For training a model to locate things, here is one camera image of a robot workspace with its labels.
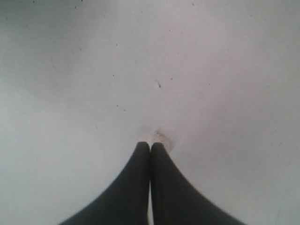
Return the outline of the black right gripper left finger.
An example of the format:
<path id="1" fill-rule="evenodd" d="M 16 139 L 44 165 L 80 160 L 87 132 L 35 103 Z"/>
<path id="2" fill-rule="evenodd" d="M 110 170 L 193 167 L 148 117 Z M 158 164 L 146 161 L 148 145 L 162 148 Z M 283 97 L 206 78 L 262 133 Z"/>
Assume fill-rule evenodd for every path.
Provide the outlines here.
<path id="1" fill-rule="evenodd" d="M 150 147 L 138 142 L 124 169 L 89 205 L 64 225 L 147 225 L 150 188 Z"/>

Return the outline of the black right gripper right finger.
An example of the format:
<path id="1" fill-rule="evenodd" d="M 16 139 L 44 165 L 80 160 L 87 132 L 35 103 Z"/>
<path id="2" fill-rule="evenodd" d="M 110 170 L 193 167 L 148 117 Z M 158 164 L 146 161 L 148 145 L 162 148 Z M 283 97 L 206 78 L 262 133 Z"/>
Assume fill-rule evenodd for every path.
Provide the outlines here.
<path id="1" fill-rule="evenodd" d="M 156 225 L 240 225 L 242 222 L 200 194 L 176 167 L 162 143 L 150 153 L 150 183 Z"/>

